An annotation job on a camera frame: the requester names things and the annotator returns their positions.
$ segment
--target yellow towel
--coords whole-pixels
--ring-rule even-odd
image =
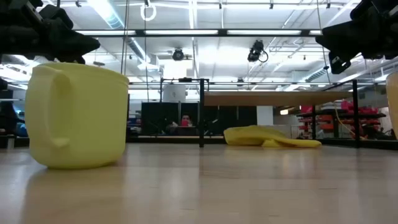
[[[289,139],[282,132],[263,126],[228,128],[224,131],[227,144],[233,146],[306,147],[321,146],[316,140]]]

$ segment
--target wooden floor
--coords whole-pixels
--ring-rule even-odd
[[[395,151],[130,144],[73,171],[0,151],[0,224],[396,224],[397,208]]]

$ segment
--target mug handle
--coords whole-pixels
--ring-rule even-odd
[[[51,96],[55,96],[55,90],[62,88],[63,85],[67,86],[65,89],[68,91],[67,94],[70,94],[70,80],[61,70],[47,66],[34,67],[33,72],[36,77],[29,82],[30,85],[28,84],[25,99],[26,103],[30,102],[31,104],[30,111],[27,111],[25,116],[26,120],[29,120],[29,123],[37,129],[33,130],[34,133],[29,133],[29,126],[27,125],[28,135],[37,136],[50,147],[67,146],[69,145],[69,138],[52,136],[49,114],[51,113]]]

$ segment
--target ceiling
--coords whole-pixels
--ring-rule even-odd
[[[75,0],[61,0],[61,7],[70,16],[74,29],[110,29],[101,17],[98,8],[94,9],[90,1],[80,1],[76,7]],[[319,29],[317,0],[152,0],[156,15],[151,21],[141,17],[141,6],[144,1],[109,0],[119,18],[127,29]],[[360,0],[319,0],[321,26],[330,26],[350,20],[349,13]],[[54,0],[44,0],[53,4]],[[147,17],[152,9],[147,9]],[[99,38],[101,48],[84,56],[87,64],[94,61],[105,63],[105,68],[121,72],[133,82],[143,82],[146,75],[149,81],[160,80],[166,65],[173,63],[171,53],[181,48],[187,55],[193,55],[195,46],[195,67],[188,66],[186,76],[210,78],[214,82],[231,82],[244,78],[250,82],[302,82],[302,79],[313,74],[325,65],[323,52],[327,58],[327,49],[322,49],[312,37],[137,37],[139,46],[147,55],[159,59],[159,65],[165,66],[160,72],[140,70],[141,64],[135,53],[127,47],[127,56],[122,58],[123,38]],[[268,62],[249,63],[249,49],[255,40],[262,40],[269,54]],[[121,61],[126,69],[121,69]],[[363,71],[367,67],[380,64],[381,61],[368,60],[365,64],[362,57],[355,58],[353,65],[340,75],[330,75],[331,82],[338,82],[344,77]],[[371,78],[368,74],[360,78]],[[326,75],[312,82],[328,82]],[[257,86],[255,89],[276,89],[278,86]]]

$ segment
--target yellow mug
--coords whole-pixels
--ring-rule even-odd
[[[30,153],[57,169],[103,166],[126,144],[129,80],[116,72],[74,63],[33,69],[25,98]]]

